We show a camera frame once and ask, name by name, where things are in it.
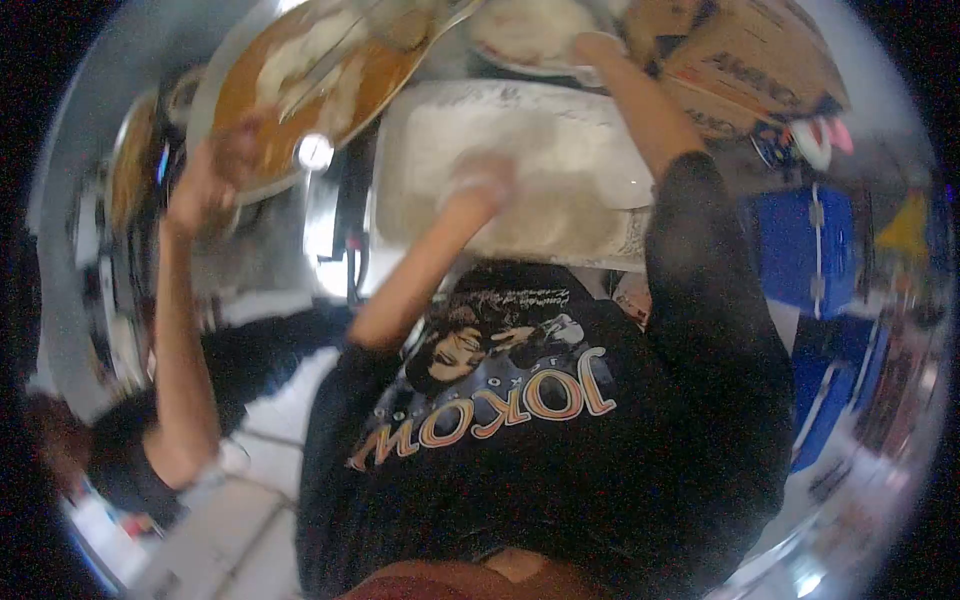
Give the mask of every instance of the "wrist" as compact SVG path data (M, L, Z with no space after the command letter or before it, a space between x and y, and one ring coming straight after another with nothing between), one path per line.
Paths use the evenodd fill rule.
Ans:
M495 196L494 191L485 187L461 190L447 199L437 222L472 237L499 212L500 203Z

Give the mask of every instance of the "cardboard box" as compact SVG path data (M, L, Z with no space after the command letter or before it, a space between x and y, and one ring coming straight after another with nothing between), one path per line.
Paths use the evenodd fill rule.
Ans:
M773 123L768 117L672 77L664 77L660 86L690 116L700 134L709 139L742 138L753 132L757 121Z
M643 24L653 37L685 36L703 0L634 0L628 19Z
M850 107L823 36L792 0L722 0L663 71L780 122Z

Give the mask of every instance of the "hair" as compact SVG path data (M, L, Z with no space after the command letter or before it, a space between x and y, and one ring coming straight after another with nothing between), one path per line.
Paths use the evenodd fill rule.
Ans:
M430 365L433 364L433 350L437 344L451 333L462 331L467 327L480 330L484 334L482 344L484 347L488 344L489 336L484 331L486 328L480 323L469 306L457 306L445 312L440 318L428 321L428 333L414 347L404 366L407 382L414 390L425 396L434 397L469 377L469 374L467 374L452 381L437 381L429 372Z
M77 471L87 460L89 428L59 396L34 392L23 411L27 428L36 436L43 463L53 472L61 493L71 491Z

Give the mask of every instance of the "brown hair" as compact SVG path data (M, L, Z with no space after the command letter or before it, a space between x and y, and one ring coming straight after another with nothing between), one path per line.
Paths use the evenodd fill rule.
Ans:
M70 493L89 460L89 427L77 418L63 398L32 393L24 421L36 436L43 463L53 471L61 493Z

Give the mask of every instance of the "pink object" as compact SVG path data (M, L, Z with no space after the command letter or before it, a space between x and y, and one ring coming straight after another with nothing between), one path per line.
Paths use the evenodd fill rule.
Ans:
M843 154L851 156L853 154L853 140L850 138L847 126L843 124L839 117L826 119L826 124L830 145L839 148Z

